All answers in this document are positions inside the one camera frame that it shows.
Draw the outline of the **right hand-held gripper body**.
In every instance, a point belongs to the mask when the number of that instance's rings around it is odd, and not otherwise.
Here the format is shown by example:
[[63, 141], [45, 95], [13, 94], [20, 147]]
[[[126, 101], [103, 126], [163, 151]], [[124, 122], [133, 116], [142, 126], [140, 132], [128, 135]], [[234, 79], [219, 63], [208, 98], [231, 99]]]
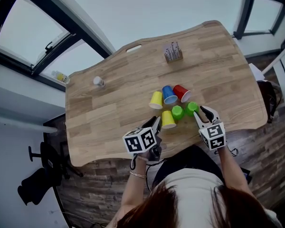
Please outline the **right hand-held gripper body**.
[[225, 127], [218, 119], [215, 119], [213, 123], [199, 120], [199, 134], [209, 150], [226, 146]]

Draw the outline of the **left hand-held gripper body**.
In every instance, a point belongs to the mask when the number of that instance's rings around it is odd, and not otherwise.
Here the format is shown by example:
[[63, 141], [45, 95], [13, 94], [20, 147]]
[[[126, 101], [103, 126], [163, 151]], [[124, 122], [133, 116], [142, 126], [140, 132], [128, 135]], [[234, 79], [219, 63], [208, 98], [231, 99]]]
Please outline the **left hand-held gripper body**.
[[151, 127], [136, 129], [123, 136], [123, 142], [129, 154], [146, 154], [144, 157], [149, 161], [160, 159], [161, 141]]

